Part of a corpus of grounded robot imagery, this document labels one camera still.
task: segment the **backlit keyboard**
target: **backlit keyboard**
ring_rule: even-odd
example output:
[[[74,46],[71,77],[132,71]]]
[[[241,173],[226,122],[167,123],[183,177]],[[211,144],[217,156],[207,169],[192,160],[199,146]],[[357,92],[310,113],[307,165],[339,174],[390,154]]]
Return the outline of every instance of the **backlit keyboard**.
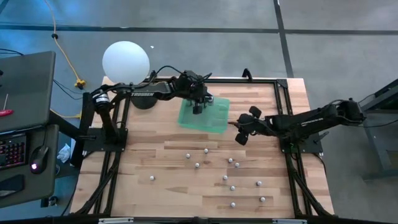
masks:
[[[26,163],[26,135],[0,137],[0,170]]]

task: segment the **wooden table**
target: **wooden table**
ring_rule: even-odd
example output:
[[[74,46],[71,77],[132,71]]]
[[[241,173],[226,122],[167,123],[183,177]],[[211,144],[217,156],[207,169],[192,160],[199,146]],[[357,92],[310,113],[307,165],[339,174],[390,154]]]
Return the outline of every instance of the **wooden table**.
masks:
[[[308,111],[303,79],[287,81],[293,113]],[[111,84],[106,77],[103,83]],[[252,105],[262,110],[263,116],[277,114],[272,85],[206,85],[213,95],[231,101],[230,121],[237,120],[241,113],[248,113]],[[158,101],[149,110],[130,106],[129,137],[119,166],[113,217],[294,216],[285,157],[280,152],[277,138],[251,136],[246,146],[241,146],[234,140],[238,133],[234,126],[229,126],[224,134],[181,128],[177,123],[180,105],[181,99],[174,98]],[[93,126],[101,127],[98,115]],[[204,148],[209,150],[208,154],[203,152]],[[187,153],[191,155],[190,159],[185,157]],[[71,212],[81,208],[97,187],[103,157],[103,152],[95,152],[83,161]],[[229,158],[240,163],[240,167],[228,163]],[[195,169],[196,162],[200,163],[199,169]],[[324,208],[333,213],[321,162],[311,154],[304,154],[303,164],[309,189]],[[152,175],[155,177],[153,181],[150,180]],[[228,180],[223,180],[224,175],[228,175]],[[256,186],[259,180],[262,181],[260,187]],[[235,191],[230,190],[232,185],[236,187]],[[107,191],[105,189],[103,207]],[[298,195],[300,208],[304,211],[300,190]],[[265,197],[266,201],[260,202],[260,197]],[[236,203],[236,207],[231,208],[231,202]]]

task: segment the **gray floor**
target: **gray floor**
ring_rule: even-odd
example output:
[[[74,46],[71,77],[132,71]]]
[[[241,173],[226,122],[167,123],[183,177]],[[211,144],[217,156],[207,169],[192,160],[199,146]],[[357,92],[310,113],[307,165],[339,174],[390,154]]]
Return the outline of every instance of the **gray floor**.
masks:
[[[52,0],[57,22],[73,26],[194,27],[276,29],[272,0]],[[280,0],[286,29],[397,30],[394,0]],[[9,1],[0,25],[51,25],[42,0]],[[72,87],[75,77],[51,39],[50,31],[0,30],[0,48],[25,54],[57,53],[55,78]],[[256,77],[286,77],[278,34],[173,32],[59,32],[59,42],[77,72],[96,88],[104,75],[101,58],[108,45],[130,40],[149,55],[151,69],[170,64],[198,73],[238,77],[249,68]],[[305,79],[312,108],[334,99],[361,100],[398,78],[396,35],[287,35],[295,77]],[[53,88],[52,108],[65,115],[81,102]],[[378,171],[361,128],[335,127],[322,140],[331,199],[337,215],[362,220],[398,220],[398,179],[363,182]],[[38,202],[0,209],[0,220],[60,215],[76,178],[57,180],[57,208]],[[29,208],[31,213],[19,211]]]

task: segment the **white ball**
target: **white ball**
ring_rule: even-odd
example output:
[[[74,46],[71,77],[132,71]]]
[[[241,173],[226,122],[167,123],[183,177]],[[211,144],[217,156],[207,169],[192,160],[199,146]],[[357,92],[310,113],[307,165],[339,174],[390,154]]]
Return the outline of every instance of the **white ball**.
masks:
[[[105,50],[102,67],[112,82],[138,85],[148,76],[149,58],[137,44],[120,41]]]

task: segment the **green plastic tray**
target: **green plastic tray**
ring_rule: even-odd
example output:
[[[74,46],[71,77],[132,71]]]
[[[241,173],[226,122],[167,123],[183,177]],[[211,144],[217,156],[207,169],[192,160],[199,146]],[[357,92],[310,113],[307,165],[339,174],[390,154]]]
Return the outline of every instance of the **green plastic tray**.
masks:
[[[228,125],[228,99],[214,97],[213,105],[203,108],[201,114],[193,114],[192,108],[193,106],[190,105],[189,101],[182,101],[178,117],[178,123],[181,127],[212,133],[225,132]]]

